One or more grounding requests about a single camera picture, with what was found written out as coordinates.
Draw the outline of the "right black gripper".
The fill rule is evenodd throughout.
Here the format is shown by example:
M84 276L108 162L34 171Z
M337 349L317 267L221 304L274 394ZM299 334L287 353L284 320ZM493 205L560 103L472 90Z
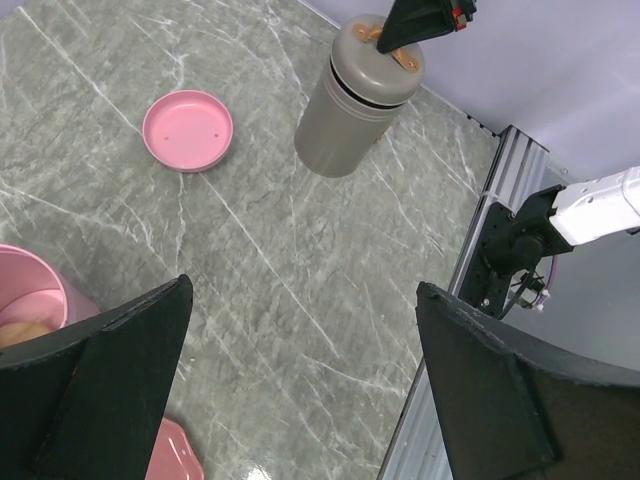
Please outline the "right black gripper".
M477 11L475 0L396 0L376 49L382 54L464 30Z

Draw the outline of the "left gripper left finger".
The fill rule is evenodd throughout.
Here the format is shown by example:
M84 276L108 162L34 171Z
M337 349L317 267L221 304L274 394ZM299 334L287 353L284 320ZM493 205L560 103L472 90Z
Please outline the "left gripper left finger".
M192 307L182 274L2 349L2 478L144 478Z

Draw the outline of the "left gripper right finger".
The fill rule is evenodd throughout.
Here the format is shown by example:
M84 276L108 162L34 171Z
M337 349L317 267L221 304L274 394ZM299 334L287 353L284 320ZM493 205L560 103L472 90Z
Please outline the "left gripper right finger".
M456 479L636 479L639 373L491 318L434 284L417 324Z

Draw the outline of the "tall pink cup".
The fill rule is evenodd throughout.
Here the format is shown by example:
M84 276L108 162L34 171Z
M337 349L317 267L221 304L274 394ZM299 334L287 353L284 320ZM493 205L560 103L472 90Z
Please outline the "tall pink cup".
M53 333L98 313L49 263L24 249L1 246L1 326L40 323Z

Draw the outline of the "tall grey cup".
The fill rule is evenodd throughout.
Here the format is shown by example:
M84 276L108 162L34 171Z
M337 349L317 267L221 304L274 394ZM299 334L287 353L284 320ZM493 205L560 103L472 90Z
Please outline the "tall grey cup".
M362 102L327 63L294 135L300 161L324 177L353 173L401 108Z

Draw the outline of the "pink round lid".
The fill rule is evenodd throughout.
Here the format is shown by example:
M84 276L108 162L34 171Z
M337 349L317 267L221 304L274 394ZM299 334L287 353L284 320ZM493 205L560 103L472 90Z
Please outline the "pink round lid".
M171 92L146 112L142 137L161 164L181 173L199 173L223 160L233 139L227 107L199 90Z

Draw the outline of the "grey round lid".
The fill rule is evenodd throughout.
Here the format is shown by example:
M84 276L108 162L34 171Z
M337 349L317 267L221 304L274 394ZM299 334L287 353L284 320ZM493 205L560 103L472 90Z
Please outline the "grey round lid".
M384 21L377 14L349 20L334 39L330 58L333 70L351 92L369 103L391 107L405 103L418 90L425 60L418 44L401 48L401 64L391 53L381 54L376 39L361 39Z

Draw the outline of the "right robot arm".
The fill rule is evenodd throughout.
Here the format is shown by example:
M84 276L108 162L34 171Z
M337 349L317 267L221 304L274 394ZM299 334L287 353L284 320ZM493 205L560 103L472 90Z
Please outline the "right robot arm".
M396 1L376 49L415 66L400 49L448 35L473 21L474 1ZM544 257L571 252L609 234L639 227L639 168L532 194L506 226L480 246L481 262L499 276L535 270Z

